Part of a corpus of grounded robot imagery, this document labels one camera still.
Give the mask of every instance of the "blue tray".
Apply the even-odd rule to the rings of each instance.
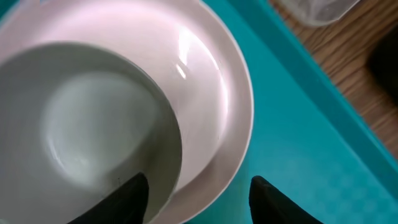
[[[248,197],[255,175],[323,223],[398,223],[395,159],[266,0],[204,1],[243,51],[255,118],[237,176],[189,224],[252,223]],[[0,0],[0,17],[15,2]]]

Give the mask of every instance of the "tray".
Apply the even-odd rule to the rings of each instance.
[[[204,1],[243,51],[255,118],[237,176],[188,223],[251,223],[248,196],[255,175],[323,223],[396,223],[396,160],[266,1]],[[16,2],[1,1],[0,16]]]

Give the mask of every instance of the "table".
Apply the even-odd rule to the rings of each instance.
[[[366,68],[377,42],[398,25],[398,1],[362,0],[345,17],[326,27],[305,27],[277,0],[270,3],[398,159],[398,107]]]

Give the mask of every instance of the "wood grain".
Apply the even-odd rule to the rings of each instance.
[[[398,159],[398,107],[365,67],[377,42],[398,25],[398,1],[362,0],[338,22],[318,28],[303,26],[277,0],[270,3]]]

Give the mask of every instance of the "black object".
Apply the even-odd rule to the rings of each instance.
[[[148,195],[148,181],[139,173],[69,224],[142,224]]]
[[[251,180],[249,205],[253,224],[321,223],[261,176]]]
[[[378,43],[369,57],[368,68],[398,104],[398,26]]]

